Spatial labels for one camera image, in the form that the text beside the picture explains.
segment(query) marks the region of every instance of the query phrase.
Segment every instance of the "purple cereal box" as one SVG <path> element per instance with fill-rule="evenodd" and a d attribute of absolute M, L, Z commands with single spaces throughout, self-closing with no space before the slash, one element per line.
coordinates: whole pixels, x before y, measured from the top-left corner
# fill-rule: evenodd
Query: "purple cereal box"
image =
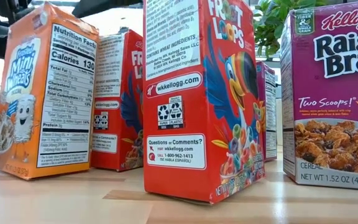
<path fill-rule="evenodd" d="M 274 70 L 263 62 L 256 62 L 259 107 L 262 119 L 260 128 L 264 140 L 264 159 L 277 159 L 277 129 L 276 129 L 276 79 Z"/>
<path fill-rule="evenodd" d="M 281 71 L 284 171 L 358 189 L 358 2 L 291 11 Z"/>

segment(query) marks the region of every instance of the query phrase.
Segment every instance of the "wooden table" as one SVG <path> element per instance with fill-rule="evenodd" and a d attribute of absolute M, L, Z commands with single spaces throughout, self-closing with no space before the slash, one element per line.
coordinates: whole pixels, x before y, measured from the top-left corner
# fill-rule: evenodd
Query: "wooden table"
<path fill-rule="evenodd" d="M 145 193 L 142 169 L 31 182 L 0 172 L 0 223 L 358 224 L 358 190 L 296 185 L 281 161 L 266 166 L 265 180 L 212 207 Z"/>

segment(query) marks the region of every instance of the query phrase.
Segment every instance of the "orange cereal box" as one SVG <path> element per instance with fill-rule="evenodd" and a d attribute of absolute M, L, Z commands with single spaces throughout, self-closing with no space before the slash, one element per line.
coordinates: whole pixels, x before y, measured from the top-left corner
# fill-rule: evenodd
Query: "orange cereal box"
<path fill-rule="evenodd" d="M 93 167 L 143 166 L 143 38 L 133 30 L 100 38 L 95 83 Z"/>
<path fill-rule="evenodd" d="M 0 170 L 29 180 L 89 169 L 98 36 L 49 3 L 9 28 Z"/>

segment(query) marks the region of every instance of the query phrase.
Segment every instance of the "cereal box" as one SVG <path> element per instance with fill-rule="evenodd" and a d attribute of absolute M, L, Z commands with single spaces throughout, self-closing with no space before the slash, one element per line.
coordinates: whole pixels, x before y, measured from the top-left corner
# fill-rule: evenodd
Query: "cereal box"
<path fill-rule="evenodd" d="M 88 170 L 98 30 L 45 3 L 9 28 L 0 170 L 29 180 Z"/>
<path fill-rule="evenodd" d="M 281 61 L 284 171 L 358 189 L 358 2 L 291 11 Z"/>
<path fill-rule="evenodd" d="M 260 128 L 264 139 L 264 159 L 265 161 L 272 161 L 277 159 L 275 73 L 263 62 L 256 63 L 256 72 L 262 116 Z"/>
<path fill-rule="evenodd" d="M 101 37 L 96 66 L 93 167 L 143 166 L 142 37 L 132 30 Z"/>
<path fill-rule="evenodd" d="M 145 190 L 219 202 L 264 176 L 252 12 L 242 0 L 144 11 Z"/>

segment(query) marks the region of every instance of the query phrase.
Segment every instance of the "froot loops cereal box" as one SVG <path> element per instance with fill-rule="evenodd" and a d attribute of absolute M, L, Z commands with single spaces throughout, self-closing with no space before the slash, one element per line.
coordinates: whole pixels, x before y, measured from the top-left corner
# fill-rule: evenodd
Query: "froot loops cereal box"
<path fill-rule="evenodd" d="M 98 35 L 49 3 L 10 26 L 0 170 L 29 180 L 89 169 Z"/>
<path fill-rule="evenodd" d="M 145 190 L 222 201 L 265 175 L 252 12 L 148 0 L 144 15 Z"/>
<path fill-rule="evenodd" d="M 281 66 L 284 171 L 358 189 L 358 2 L 291 11 Z"/>
<path fill-rule="evenodd" d="M 143 166 L 142 37 L 102 36 L 96 67 L 93 167 L 117 171 Z"/>
<path fill-rule="evenodd" d="M 277 159 L 277 128 L 276 128 L 276 79 L 274 70 L 263 62 L 256 62 L 256 72 L 259 90 L 260 115 L 262 119 L 257 124 L 257 130 L 263 135 L 264 159 Z"/>

